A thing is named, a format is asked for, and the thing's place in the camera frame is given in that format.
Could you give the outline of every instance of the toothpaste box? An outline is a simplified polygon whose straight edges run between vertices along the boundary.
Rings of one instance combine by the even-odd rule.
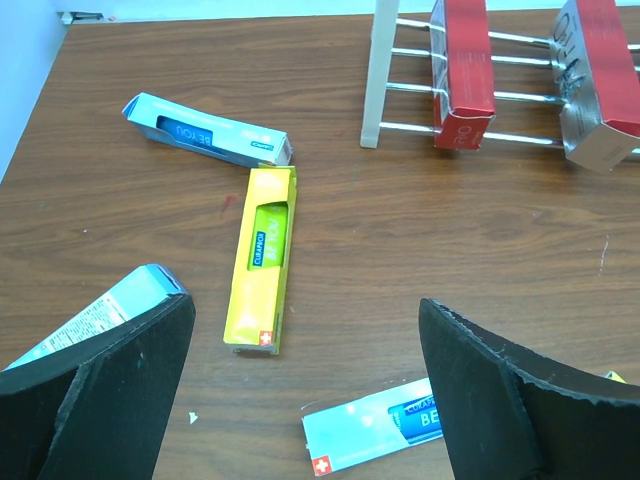
[[[140,93],[122,113],[151,140],[254,168],[285,166],[293,148],[285,132],[216,117]]]
[[[567,159],[605,173],[640,146],[640,83],[614,0],[569,0],[549,43]]]
[[[185,293],[187,290],[165,267],[138,267],[5,370],[111,330],[151,310],[170,295]]]
[[[428,378],[302,418],[317,477],[442,437]]]
[[[477,150],[495,117],[485,0],[436,0],[429,23],[435,146]]]
[[[279,353],[296,196],[295,167],[251,170],[223,338],[235,352]]]

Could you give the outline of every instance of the wood grain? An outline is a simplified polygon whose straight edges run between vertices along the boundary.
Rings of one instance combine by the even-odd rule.
[[[553,16],[496,13],[491,26],[546,35]],[[640,37],[640,10],[623,19]],[[601,176],[557,151],[486,142],[450,155],[395,133],[359,148],[370,28],[353,16],[67,36],[0,189],[0,363],[137,265],[168,266],[198,317],[158,480],[312,478],[301,416],[424,376],[426,296],[559,361],[640,383],[640,165]],[[399,31],[396,44],[428,39]],[[392,70],[430,79],[416,59]],[[496,75],[497,89],[553,92],[549,72]],[[140,91],[290,134],[299,200],[279,357],[222,343],[247,171],[145,140],[120,114]],[[424,96],[388,97],[387,120],[431,115]],[[500,103],[492,129],[557,136],[557,111]],[[224,208],[227,196],[237,200]],[[443,441],[333,478],[427,471],[452,477]]]

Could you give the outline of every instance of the light blue wall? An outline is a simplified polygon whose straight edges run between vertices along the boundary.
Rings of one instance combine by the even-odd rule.
[[[48,0],[0,6],[0,179],[40,95],[65,28]]]

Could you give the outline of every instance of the blue toothpaste box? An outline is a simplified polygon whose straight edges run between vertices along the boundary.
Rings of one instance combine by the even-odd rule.
[[[244,167],[282,167],[293,155],[285,132],[216,117],[144,92],[122,113],[151,140]]]
[[[302,425],[318,477],[442,437],[428,378],[312,413]]]
[[[165,267],[157,264],[138,267],[5,370],[111,330],[179,293],[187,290]]]

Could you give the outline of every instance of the metal rod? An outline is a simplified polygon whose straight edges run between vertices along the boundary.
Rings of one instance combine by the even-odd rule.
[[[398,18],[396,25],[400,27],[411,27],[419,30],[430,30],[431,24],[429,22],[421,22],[419,20],[410,20],[408,18]],[[549,48],[549,40],[546,38],[532,37],[529,35],[518,35],[515,33],[505,32],[489,32],[489,38],[495,40],[502,40],[505,42],[523,43],[531,47],[537,48]],[[640,52],[640,44],[630,44],[629,51]]]
[[[392,132],[415,133],[417,135],[425,135],[429,137],[432,137],[437,133],[436,129],[433,127],[429,127],[427,125],[415,125],[412,123],[380,122],[380,129]],[[562,140],[557,140],[555,138],[530,137],[527,135],[514,135],[511,133],[497,132],[485,132],[483,138],[515,142],[525,145],[536,145],[539,147],[564,148]],[[634,163],[638,162],[640,159],[637,156],[640,155],[640,148],[634,149],[631,152],[631,155],[635,158],[629,158],[627,161]]]
[[[432,54],[429,50],[421,48],[402,48],[393,47],[391,49],[392,55],[398,55],[400,57],[431,57]],[[509,55],[491,55],[491,60],[494,63],[502,65],[521,65],[526,67],[543,67],[551,68],[551,60],[545,60],[542,58],[529,58],[529,57],[511,57]],[[640,72],[640,67],[635,67],[636,72]]]
[[[418,85],[415,83],[387,82],[387,89],[396,92],[434,93],[430,85]],[[547,105],[564,105],[565,101],[553,95],[536,95],[531,93],[494,92],[497,100],[511,100],[516,102],[537,102]]]

